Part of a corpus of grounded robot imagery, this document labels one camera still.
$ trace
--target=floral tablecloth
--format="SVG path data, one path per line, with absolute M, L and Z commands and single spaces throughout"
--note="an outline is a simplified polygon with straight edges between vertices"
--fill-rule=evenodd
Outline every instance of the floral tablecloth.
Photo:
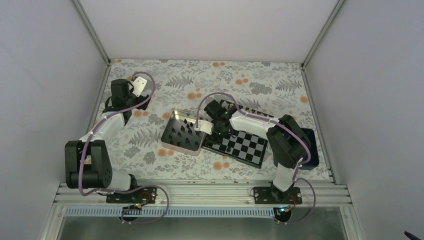
M 321 144 L 298 63 L 198 60 L 115 59 L 98 110 L 100 119 L 104 102 L 111 95 L 111 81 L 131 79 L 137 71 L 150 73 L 156 81 L 146 111 L 133 110 L 127 125 L 108 146 L 112 167 L 134 174 L 139 179 L 185 180 L 272 180 L 274 167 L 268 145 L 261 169 L 202 149 L 199 156 L 168 150 L 160 143 L 170 113 L 174 109 L 196 114 L 202 98 L 214 92 L 231 94 L 240 105 L 276 117 L 292 115 L 303 128 L 315 130 L 319 166 L 301 170 L 309 180 L 328 180 Z M 143 95 L 150 94 L 149 77 Z M 215 99 L 229 100 L 216 95 Z M 213 99 L 210 97 L 204 104 Z

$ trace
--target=purple cable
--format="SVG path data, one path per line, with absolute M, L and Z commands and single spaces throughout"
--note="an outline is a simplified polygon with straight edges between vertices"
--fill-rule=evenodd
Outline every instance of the purple cable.
M 126 194 L 129 194 L 129 193 L 132 193 L 132 192 L 137 191 L 138 189 L 147 188 L 147 187 L 156 187 L 156 188 L 158 188 L 158 189 L 162 190 L 162 192 L 165 194 L 165 197 L 166 197 L 166 209 L 165 209 L 165 211 L 164 211 L 164 212 L 162 213 L 162 215 L 160 215 L 158 218 L 153 219 L 153 220 L 150 220 L 150 221 L 137 221 L 137 222 L 130 222 L 130 221 L 125 221 L 125 220 L 124 220 L 124 215 L 125 215 L 126 213 L 128 213 L 128 212 L 130 212 L 130 211 L 134 211 L 134 210 L 141 211 L 141 209 L 127 209 L 127 210 L 124 210 L 124 211 L 122 212 L 121 216 L 120 216 L 120 219 L 121 219 L 122 223 L 128 223 L 128 224 L 140 224 L 140 225 L 143 225 L 143 224 L 152 224 L 152 223 L 155 223 L 155 222 L 157 222 L 157 221 L 161 220 L 163 217 L 165 217 L 165 215 L 166 215 L 166 214 L 167 214 L 167 212 L 168 212 L 168 209 L 170 208 L 170 197 L 168 196 L 168 194 L 167 194 L 167 192 L 165 191 L 165 189 L 163 189 L 162 187 L 160 187 L 160 186 L 158 186 L 158 185 L 145 185 L 145 186 L 137 187 L 137 188 L 135 188 L 135 189 L 133 189 L 133 190 L 131 190 L 131 191 L 115 191 L 115 193 L 126 193 Z
M 315 194 L 314 187 L 312 187 L 312 184 L 309 181 L 307 181 L 306 179 L 304 179 L 303 177 L 299 177 L 298 179 L 296 179 L 296 181 L 294 183 L 297 183 L 299 180 L 305 181 L 309 185 L 310 189 L 312 190 L 312 194 L 313 194 L 313 205 L 312 205 L 312 208 L 310 209 L 310 211 L 307 213 L 306 216 L 302 217 L 301 219 L 299 219 L 297 221 L 285 222 L 284 225 L 298 224 L 298 223 L 302 222 L 303 220 L 309 218 L 309 216 L 312 214 L 312 212 L 315 209 L 315 205 L 317 204 L 317 196 Z M 275 217 L 274 217 L 274 221 L 276 221 L 278 224 L 280 224 L 280 221 L 277 220 Z
M 239 105 L 237 104 L 237 101 L 236 101 L 236 99 L 233 97 L 233 96 L 231 96 L 230 94 L 228 94 L 228 93 L 225 93 L 225 92 L 213 92 L 213 93 L 210 93 L 210 94 L 208 94 L 208 95 L 206 95 L 201 101 L 200 101 L 200 104 L 199 104 L 199 107 L 197 108 L 197 116 L 196 116 L 196 124 L 195 124 L 195 126 L 196 126 L 196 128 L 198 128 L 199 127 L 199 113 L 200 113 L 200 108 L 201 108 L 201 106 L 202 106 L 202 104 L 203 104 L 203 102 L 207 99 L 207 98 L 209 98 L 210 96 L 213 96 L 213 95 L 224 95 L 224 96 L 227 96 L 227 97 L 229 97 L 229 98 L 231 98 L 231 100 L 234 102 L 234 104 L 235 104 L 235 107 L 237 108 L 237 111 L 239 111 L 241 114 L 243 114 L 243 115 L 245 115 L 246 117 L 249 117 L 249 118 L 253 118 L 253 119 L 258 119 L 258 120 L 261 120 L 261 121 L 268 121 L 269 120 L 269 118 L 268 117 L 261 117 L 261 116 L 258 116 L 258 115 L 251 115 L 251 114 L 248 114 L 247 112 L 243 112 L 241 109 L 240 109 L 240 107 L 239 107 Z M 308 148 L 308 146 L 304 143 L 304 141 L 302 141 L 301 140 L 301 138 L 300 137 L 298 137 L 294 132 L 292 132 L 290 129 L 288 129 L 286 126 L 284 126 L 283 124 L 281 124 L 281 123 L 279 123 L 279 122 L 277 122 L 277 121 L 274 121 L 274 120 L 271 120 L 271 121 L 269 121 L 270 123 L 273 123 L 273 124 L 275 124 L 275 125 L 277 125 L 277 126 L 279 126 L 280 128 L 282 128 L 284 131 L 286 131 L 286 132 L 288 132 L 288 134 L 290 134 L 291 136 L 293 136 L 293 138 L 295 138 L 301 145 L 302 145 L 302 147 L 305 149 L 305 151 L 306 151 L 306 154 L 307 154 L 307 159 L 306 160 L 304 160 L 304 161 L 301 161 L 301 162 L 299 162 L 299 164 L 297 165 L 297 167 L 296 167 L 296 170 L 294 171 L 294 174 L 293 174 L 293 178 L 292 178 L 292 181 L 294 182 L 295 181 L 295 179 L 296 179 L 296 176 L 298 175 L 298 172 L 299 172 L 299 168 L 301 167 L 301 165 L 302 164 L 305 164 L 305 163 L 308 163 L 310 160 L 311 160 L 311 152 L 309 151 L 309 148 Z
M 102 120 L 100 120 L 95 126 L 94 126 L 94 128 L 92 129 L 92 131 L 91 131 L 91 133 L 90 133 L 90 135 L 88 136 L 88 138 L 87 138 L 87 141 L 85 141 L 85 144 L 84 144 L 84 147 L 82 148 L 82 155 L 81 155 L 81 161 L 79 162 L 79 174 L 78 174 L 78 190 L 79 190 L 79 193 L 83 196 L 83 197 L 86 197 L 86 196 L 88 196 L 88 195 L 90 195 L 91 193 L 93 193 L 93 192 L 95 192 L 95 191 L 99 191 L 99 190 L 101 190 L 100 188 L 95 188 L 95 189 L 92 189 L 92 190 L 90 190 L 90 191 L 88 191 L 87 193 L 86 192 L 84 192 L 84 190 L 83 190 L 83 171 L 84 171 L 84 160 L 86 159 L 86 154 L 87 154 L 87 148 L 88 148 L 88 146 L 89 146 L 89 143 L 90 143 L 90 141 L 91 141 L 91 139 L 93 138 L 93 135 L 96 133 L 96 131 L 97 131 L 97 129 L 106 121 L 106 120 L 108 120 L 108 119 L 110 119 L 111 117 L 113 117 L 113 116 L 115 116 L 115 115 L 117 115 L 117 114 L 121 114 L 121 113 L 125 113 L 125 112 L 127 112 L 127 111 L 131 111 L 131 110 L 133 110 L 133 109 L 135 109 L 135 108 L 138 108 L 138 107 L 140 107 L 140 106 L 142 106 L 143 104 L 145 104 L 145 103 L 147 103 L 151 98 L 152 98 L 152 96 L 153 96 L 153 93 L 155 92 L 155 90 L 156 90 L 156 82 L 155 82 L 155 80 L 153 79 L 153 76 L 152 75 L 150 75 L 149 73 L 147 73 L 147 72 L 145 72 L 145 71 L 137 71 L 137 72 L 135 72 L 133 75 L 132 75 L 132 77 L 134 77 L 134 76 L 136 76 L 136 75 L 139 75 L 139 74 L 145 74 L 145 75 L 147 75 L 150 79 L 151 79 L 151 81 L 152 81 L 152 83 L 153 83 L 153 88 L 152 88 L 152 90 L 151 90 L 151 94 L 144 100 L 144 101 L 142 101 L 142 102 L 140 102 L 139 104 L 137 104 L 137 105 L 134 105 L 134 106 L 131 106 L 131 107 L 128 107 L 128 108 L 125 108 L 125 109 L 123 109 L 123 110 L 120 110 L 120 111 L 117 111 L 117 112 L 114 112 L 114 113 L 112 113 L 112 114 L 110 114 L 110 115 L 108 115 L 108 116 L 106 116 L 106 118 L 103 118 Z M 106 192 L 112 192 L 110 189 L 103 189 L 102 191 L 106 191 Z M 134 191 L 120 191 L 120 193 L 121 194 L 129 194 L 129 193 L 132 193 L 132 192 L 134 192 Z

